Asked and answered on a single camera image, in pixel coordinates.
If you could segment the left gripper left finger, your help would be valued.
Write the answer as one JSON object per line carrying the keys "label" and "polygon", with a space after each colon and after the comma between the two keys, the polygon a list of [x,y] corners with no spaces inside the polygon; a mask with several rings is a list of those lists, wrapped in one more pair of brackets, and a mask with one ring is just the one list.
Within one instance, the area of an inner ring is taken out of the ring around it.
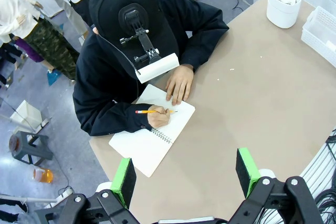
{"label": "left gripper left finger", "polygon": [[131,158],[123,158],[111,186],[94,193],[71,195],[59,216],[58,223],[136,223],[129,207],[136,183]]}

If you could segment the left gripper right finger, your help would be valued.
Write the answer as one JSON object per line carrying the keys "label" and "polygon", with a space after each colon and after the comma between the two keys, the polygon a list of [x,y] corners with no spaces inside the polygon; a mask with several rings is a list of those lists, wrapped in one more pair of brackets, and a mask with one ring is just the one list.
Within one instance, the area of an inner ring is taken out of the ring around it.
{"label": "left gripper right finger", "polygon": [[269,176],[262,177],[249,150],[238,148],[236,173],[245,200],[229,223],[257,223],[266,210],[276,210],[283,223],[323,223],[315,200],[300,176],[285,182]]}

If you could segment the person's right hand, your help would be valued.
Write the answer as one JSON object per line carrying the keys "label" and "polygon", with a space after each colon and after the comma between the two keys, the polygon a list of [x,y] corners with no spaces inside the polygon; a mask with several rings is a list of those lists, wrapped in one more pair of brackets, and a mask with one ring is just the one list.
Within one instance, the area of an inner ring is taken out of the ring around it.
{"label": "person's right hand", "polygon": [[163,126],[168,125],[170,121],[170,110],[165,109],[162,106],[152,105],[149,107],[149,111],[152,111],[152,113],[148,113],[148,123],[153,128],[160,128]]}

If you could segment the person's left hand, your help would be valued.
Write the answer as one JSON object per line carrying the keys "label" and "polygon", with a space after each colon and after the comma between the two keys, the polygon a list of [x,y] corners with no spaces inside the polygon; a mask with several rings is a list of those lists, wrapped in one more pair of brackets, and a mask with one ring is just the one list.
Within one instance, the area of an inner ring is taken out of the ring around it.
{"label": "person's left hand", "polygon": [[187,100],[194,78],[193,66],[182,64],[175,68],[166,83],[166,100],[179,105]]}

